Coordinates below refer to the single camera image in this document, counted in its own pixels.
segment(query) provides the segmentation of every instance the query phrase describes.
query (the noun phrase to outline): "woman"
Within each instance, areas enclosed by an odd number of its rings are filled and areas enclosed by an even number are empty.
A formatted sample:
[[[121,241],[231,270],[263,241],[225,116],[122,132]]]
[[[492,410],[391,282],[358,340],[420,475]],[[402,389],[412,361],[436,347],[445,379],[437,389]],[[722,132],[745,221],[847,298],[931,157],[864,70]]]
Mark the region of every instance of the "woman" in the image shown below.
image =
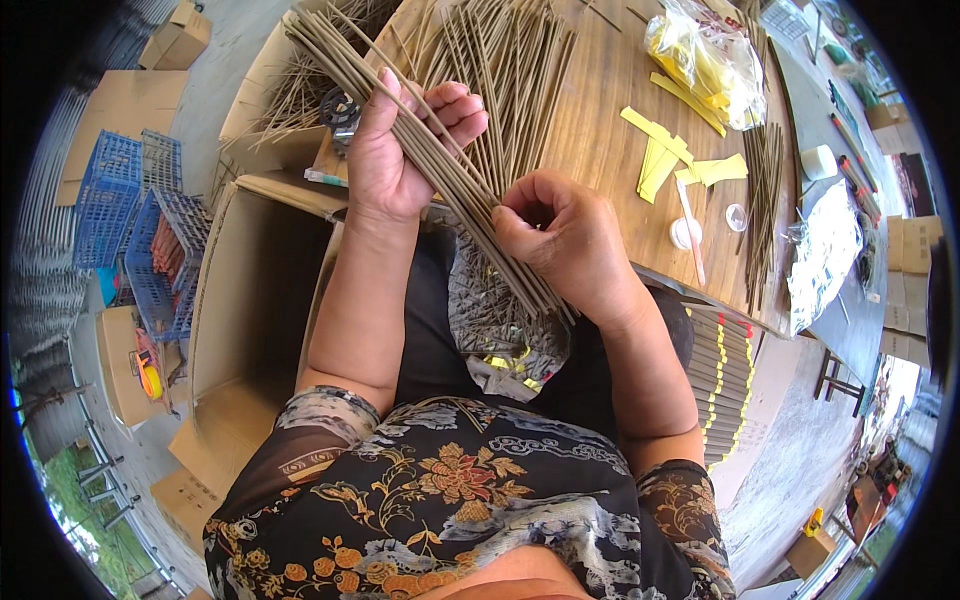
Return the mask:
[[[393,72],[380,79],[418,108]],[[463,146],[487,127],[462,84],[424,98]],[[502,248],[584,318],[534,402],[484,395],[446,317],[452,237],[418,239],[434,190],[404,158],[396,117],[374,92],[309,369],[206,526],[217,596],[733,596],[661,312],[685,361],[692,330],[634,274],[610,202],[538,171],[494,210]]]

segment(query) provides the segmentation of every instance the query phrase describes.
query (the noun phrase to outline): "corrugated metal wall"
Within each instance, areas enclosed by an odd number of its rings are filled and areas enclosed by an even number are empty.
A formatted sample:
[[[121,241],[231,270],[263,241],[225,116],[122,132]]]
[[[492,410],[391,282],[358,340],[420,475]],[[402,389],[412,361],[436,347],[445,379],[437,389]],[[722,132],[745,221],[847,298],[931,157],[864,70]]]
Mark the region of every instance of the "corrugated metal wall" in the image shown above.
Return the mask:
[[[55,206],[66,154],[90,92],[109,69],[134,69],[147,37],[176,0],[125,0],[85,52],[60,93],[40,136],[27,175],[6,284],[15,380],[30,389],[73,384],[65,339],[84,304],[89,272],[76,272],[73,206]],[[29,429],[49,458],[83,432],[79,409],[64,402],[38,413]]]

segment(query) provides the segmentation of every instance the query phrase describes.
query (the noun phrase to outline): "floral patterned blouse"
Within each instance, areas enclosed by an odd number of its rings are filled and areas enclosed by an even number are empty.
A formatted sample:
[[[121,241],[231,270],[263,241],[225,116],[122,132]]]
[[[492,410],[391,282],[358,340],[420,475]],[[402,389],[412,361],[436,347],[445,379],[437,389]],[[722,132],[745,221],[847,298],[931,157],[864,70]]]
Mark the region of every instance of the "floral patterned blouse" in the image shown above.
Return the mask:
[[[217,598],[401,600],[524,544],[597,598],[732,598],[712,485],[674,460],[637,480],[606,437],[434,397],[380,422],[355,394],[294,396],[206,524]]]

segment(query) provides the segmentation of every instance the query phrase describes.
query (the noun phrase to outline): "plastic bag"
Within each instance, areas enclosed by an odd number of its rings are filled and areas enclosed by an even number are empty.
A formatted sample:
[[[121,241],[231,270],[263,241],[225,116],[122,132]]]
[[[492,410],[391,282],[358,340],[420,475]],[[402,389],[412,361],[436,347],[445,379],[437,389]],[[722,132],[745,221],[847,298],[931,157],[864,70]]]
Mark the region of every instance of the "plastic bag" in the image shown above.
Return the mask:
[[[647,25],[644,45],[670,78],[725,124],[763,125],[763,66],[750,40],[716,12],[691,0],[665,0],[666,15]]]
[[[789,237],[797,235],[797,259],[786,279],[791,337],[811,326],[836,298],[863,248],[845,180],[827,190],[802,225],[790,227]]]

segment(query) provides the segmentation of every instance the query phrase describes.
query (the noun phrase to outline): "white container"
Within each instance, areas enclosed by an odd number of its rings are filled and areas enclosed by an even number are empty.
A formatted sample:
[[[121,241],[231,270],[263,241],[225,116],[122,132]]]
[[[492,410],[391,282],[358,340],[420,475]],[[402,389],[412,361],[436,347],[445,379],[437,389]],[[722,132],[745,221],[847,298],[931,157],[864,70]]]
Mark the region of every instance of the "white container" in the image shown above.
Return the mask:
[[[696,219],[693,220],[693,236],[697,238],[697,243],[704,241],[704,230]],[[690,250],[690,233],[686,229],[686,219],[677,219],[670,224],[670,241],[678,250]]]
[[[825,180],[837,174],[837,159],[827,144],[801,152],[800,164],[804,167],[806,178],[811,181]]]

